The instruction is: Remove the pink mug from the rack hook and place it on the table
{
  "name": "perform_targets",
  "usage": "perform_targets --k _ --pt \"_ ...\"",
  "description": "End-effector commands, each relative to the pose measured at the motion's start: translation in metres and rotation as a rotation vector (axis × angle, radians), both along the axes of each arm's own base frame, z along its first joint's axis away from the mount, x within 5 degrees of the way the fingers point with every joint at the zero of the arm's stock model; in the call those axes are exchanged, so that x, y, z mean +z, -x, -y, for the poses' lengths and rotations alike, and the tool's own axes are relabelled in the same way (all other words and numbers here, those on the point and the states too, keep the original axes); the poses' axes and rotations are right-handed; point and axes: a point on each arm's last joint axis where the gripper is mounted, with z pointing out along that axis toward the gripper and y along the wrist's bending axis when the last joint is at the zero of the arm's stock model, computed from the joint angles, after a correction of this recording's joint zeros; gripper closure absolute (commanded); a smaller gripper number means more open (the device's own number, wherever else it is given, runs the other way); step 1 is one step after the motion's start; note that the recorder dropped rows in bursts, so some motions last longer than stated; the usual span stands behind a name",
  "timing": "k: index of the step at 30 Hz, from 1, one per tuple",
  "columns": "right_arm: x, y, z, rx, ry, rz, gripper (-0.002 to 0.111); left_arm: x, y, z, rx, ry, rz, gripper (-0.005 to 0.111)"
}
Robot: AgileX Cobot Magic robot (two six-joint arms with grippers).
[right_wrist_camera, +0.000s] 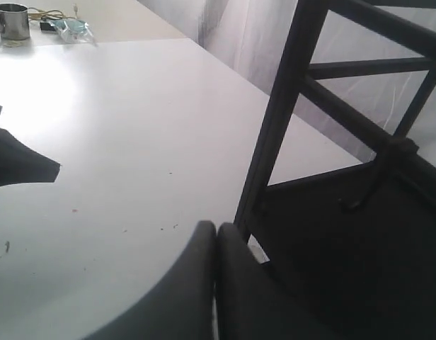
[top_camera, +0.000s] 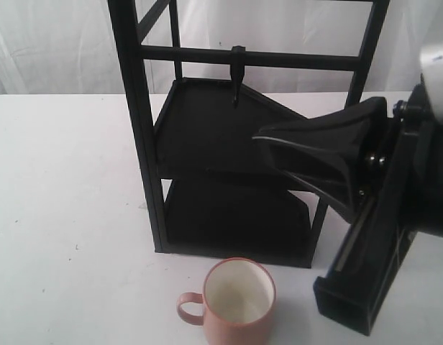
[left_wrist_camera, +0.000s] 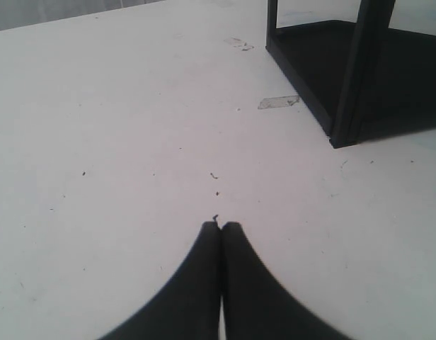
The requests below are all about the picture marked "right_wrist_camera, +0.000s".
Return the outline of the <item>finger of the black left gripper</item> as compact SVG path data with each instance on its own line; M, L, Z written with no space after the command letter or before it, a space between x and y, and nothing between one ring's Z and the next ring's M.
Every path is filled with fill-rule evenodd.
M54 183L60 166L0 128L0 187L19 183Z

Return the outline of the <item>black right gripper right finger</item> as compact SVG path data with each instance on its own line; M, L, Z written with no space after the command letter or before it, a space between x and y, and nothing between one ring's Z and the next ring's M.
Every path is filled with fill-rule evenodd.
M271 281L230 223L217 234L216 301L220 339L331 338Z

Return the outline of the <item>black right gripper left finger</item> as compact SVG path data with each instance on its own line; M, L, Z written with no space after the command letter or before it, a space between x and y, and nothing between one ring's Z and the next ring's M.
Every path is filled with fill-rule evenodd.
M217 231L198 222L182 254L134 306L88 339L212 339Z

